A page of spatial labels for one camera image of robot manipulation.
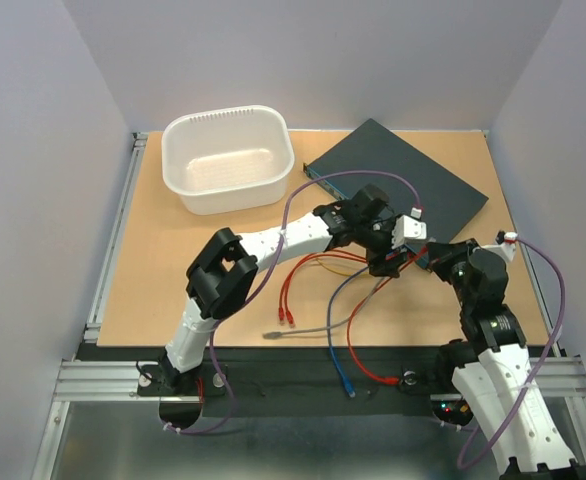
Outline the dark network switch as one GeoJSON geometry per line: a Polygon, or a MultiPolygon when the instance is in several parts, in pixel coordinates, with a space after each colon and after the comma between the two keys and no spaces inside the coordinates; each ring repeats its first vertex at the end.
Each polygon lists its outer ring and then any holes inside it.
{"type": "Polygon", "coordinates": [[[384,218],[407,214],[419,196],[427,238],[449,243],[484,207],[488,197],[380,123],[369,119],[303,167],[310,178],[354,170],[319,185],[337,200],[373,184],[389,197],[384,218]]]}

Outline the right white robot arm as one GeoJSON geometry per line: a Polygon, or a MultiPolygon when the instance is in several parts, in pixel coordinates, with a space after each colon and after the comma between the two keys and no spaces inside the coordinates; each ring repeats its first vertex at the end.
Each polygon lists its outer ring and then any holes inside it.
{"type": "Polygon", "coordinates": [[[549,413],[536,376],[556,342],[557,322],[537,361],[508,305],[507,265],[523,241],[500,232],[492,245],[470,239],[426,245],[429,268],[451,285],[460,306],[461,342],[440,349],[436,384],[459,392],[495,459],[502,479],[586,479],[586,465],[566,444],[549,413]]]}

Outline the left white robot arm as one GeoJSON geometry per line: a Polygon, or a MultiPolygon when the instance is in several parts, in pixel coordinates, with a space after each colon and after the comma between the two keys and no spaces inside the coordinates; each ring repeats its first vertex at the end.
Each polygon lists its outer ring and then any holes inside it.
{"type": "Polygon", "coordinates": [[[195,369],[211,333],[264,288],[264,283],[252,287],[256,276],[270,276],[282,262],[355,244],[365,250],[369,274],[398,277],[410,255],[400,233],[412,218],[381,219],[387,205],[386,194],[368,185],[355,197],[319,205],[286,226],[242,234],[228,227],[215,232],[186,272],[184,311],[159,360],[164,386],[175,394],[194,386],[195,369]]]}

